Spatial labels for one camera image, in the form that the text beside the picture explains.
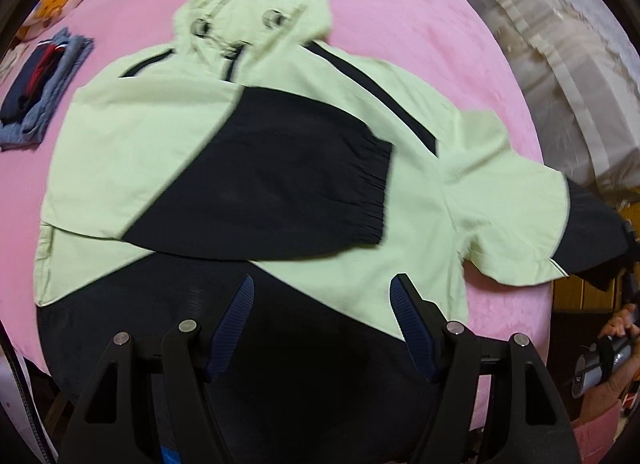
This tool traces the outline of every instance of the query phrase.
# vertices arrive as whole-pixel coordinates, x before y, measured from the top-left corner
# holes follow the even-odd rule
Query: folded clothes
[[[31,56],[27,58],[27,61],[24,62],[22,69],[15,78],[14,84],[9,88],[0,107],[0,122],[2,122],[2,124],[20,121],[27,113],[26,110],[22,108],[20,97],[24,94],[33,73],[40,61],[46,56],[50,46],[55,48],[55,44],[53,44],[51,40],[40,42]]]
[[[45,83],[53,76],[66,49],[66,42],[45,40],[38,44],[22,66],[0,107],[2,124],[17,123],[42,96]]]
[[[66,51],[66,43],[49,45],[44,56],[40,59],[34,72],[31,74],[25,91],[20,95],[20,106],[27,113],[42,97],[45,84],[55,74],[60,60]]]
[[[49,121],[58,107],[62,94],[76,75],[82,63],[84,63],[86,57],[94,48],[94,40],[80,36],[79,34],[72,36],[66,27],[56,33],[50,42],[47,43],[47,46],[49,44],[56,46],[58,53],[60,50],[63,51],[60,60],[57,62],[55,72],[48,76],[46,69],[43,71],[43,74],[48,76],[48,79],[42,88],[42,97],[34,102],[33,106],[27,111],[21,121],[0,126],[0,148],[2,150],[19,148],[30,144],[40,144],[42,142]],[[66,44],[66,47],[60,48],[59,46],[62,44]],[[31,75],[33,75],[36,68],[39,67],[40,60],[44,56],[45,51],[46,47],[42,51],[42,54],[38,56],[38,60],[31,63],[32,68],[30,74],[27,75],[25,72],[24,81],[21,83],[18,97],[28,94]],[[52,54],[51,61],[54,60],[55,55],[56,51]],[[35,95],[38,91],[37,82],[32,83],[32,88],[34,90],[33,95]]]

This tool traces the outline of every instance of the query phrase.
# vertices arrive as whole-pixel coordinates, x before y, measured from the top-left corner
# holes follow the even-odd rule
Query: pink fabric
[[[611,449],[618,430],[620,407],[618,401],[600,417],[574,428],[582,464],[598,464]]]
[[[74,89],[101,68],[140,48],[172,38],[172,14],[186,0],[85,0],[62,25],[95,39],[95,51],[62,99],[37,150],[0,154],[0,314],[29,359],[46,368],[35,322],[32,261],[38,212],[56,136]],[[511,70],[489,30],[465,0],[331,0],[330,43],[359,55],[396,63],[429,82],[460,108],[490,108],[507,126],[515,149],[542,160],[536,133]],[[0,98],[11,80],[0,88]],[[469,327],[508,338],[524,332],[546,358],[551,298],[548,285],[507,288],[466,269]],[[479,391],[473,426],[481,426],[488,397]]]

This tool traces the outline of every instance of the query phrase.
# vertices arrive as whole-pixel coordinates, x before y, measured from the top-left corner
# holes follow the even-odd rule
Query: black strap
[[[427,130],[420,121],[416,120],[411,114],[409,114],[401,105],[391,97],[385,90],[378,85],[373,79],[367,76],[363,71],[354,67],[348,61],[337,57],[335,54],[330,53],[327,49],[318,45],[315,41],[310,41],[305,45],[305,49],[316,56],[324,58],[331,65],[336,67],[348,78],[351,78],[358,85],[370,94],[377,97],[379,101],[391,110],[400,120],[409,127],[409,129],[415,134],[415,136],[422,141],[422,144],[427,147],[433,155],[438,155],[436,150],[436,138]]]
[[[613,361],[616,357],[616,352],[613,349],[611,339],[608,336],[603,336],[596,341],[596,347],[600,353],[600,368],[602,369],[601,383],[605,383],[611,377],[613,370]]]

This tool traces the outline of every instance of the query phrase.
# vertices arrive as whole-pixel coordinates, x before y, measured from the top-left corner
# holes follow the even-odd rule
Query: hooded jacket
[[[516,154],[494,113],[321,41],[328,0],[189,0],[174,27],[74,95],[42,208],[40,306],[152,253],[252,260],[401,338],[398,272],[466,321],[465,259],[534,285],[628,248],[618,215]]]

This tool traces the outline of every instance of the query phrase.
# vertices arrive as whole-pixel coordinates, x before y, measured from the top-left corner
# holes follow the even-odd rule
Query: hood
[[[324,38],[328,0],[189,0],[174,16],[175,51],[218,71],[239,45],[259,60],[276,47]]]

